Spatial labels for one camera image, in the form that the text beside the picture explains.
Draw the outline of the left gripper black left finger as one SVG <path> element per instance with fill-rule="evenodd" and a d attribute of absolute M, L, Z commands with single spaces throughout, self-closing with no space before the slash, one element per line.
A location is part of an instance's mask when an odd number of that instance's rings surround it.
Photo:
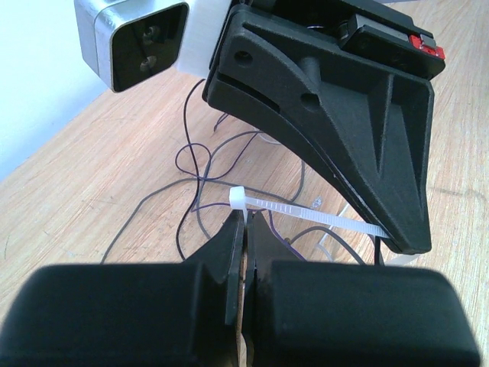
<path fill-rule="evenodd" d="M 180 263 L 50 265 L 20 288 L 3 366 L 236 366 L 245 221 Z"/>

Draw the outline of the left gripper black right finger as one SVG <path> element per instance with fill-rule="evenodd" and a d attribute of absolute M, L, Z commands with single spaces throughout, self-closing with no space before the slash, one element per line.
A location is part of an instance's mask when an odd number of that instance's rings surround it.
<path fill-rule="evenodd" d="M 250 366 L 478 366 L 461 301 L 425 268 L 305 261 L 248 217 Z"/>

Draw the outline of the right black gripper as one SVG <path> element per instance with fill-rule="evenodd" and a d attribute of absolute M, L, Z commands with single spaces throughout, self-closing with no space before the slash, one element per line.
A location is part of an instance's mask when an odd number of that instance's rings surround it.
<path fill-rule="evenodd" d="M 289 148 L 391 251 L 430 251 L 427 80 L 445 69 L 443 48 L 377 1 L 251 6 L 231 9 L 203 99 Z"/>

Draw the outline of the white zip tie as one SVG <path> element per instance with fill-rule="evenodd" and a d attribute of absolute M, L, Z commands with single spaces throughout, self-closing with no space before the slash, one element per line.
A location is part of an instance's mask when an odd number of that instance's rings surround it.
<path fill-rule="evenodd" d="M 360 255 L 334 231 L 336 228 L 364 234 L 368 236 L 372 242 L 388 238 L 387 233 L 380 226 L 348 219 L 340 215 L 323 213 L 289 203 L 278 203 L 248 196 L 243 186 L 230 188 L 228 202 L 231 209 L 242 211 L 244 216 L 253 209 L 267 212 L 269 214 L 269 223 L 272 229 L 274 228 L 274 213 L 312 222 L 314 224 L 313 226 L 304 229 L 290 241 L 294 243 L 310 232 L 320 231 L 323 233 L 323 237 L 316 243 L 316 247 L 321 249 L 330 261 L 333 260 L 333 257 L 324 247 L 324 241 L 328 237 L 333 238 L 357 263 L 362 264 L 364 262 Z"/>

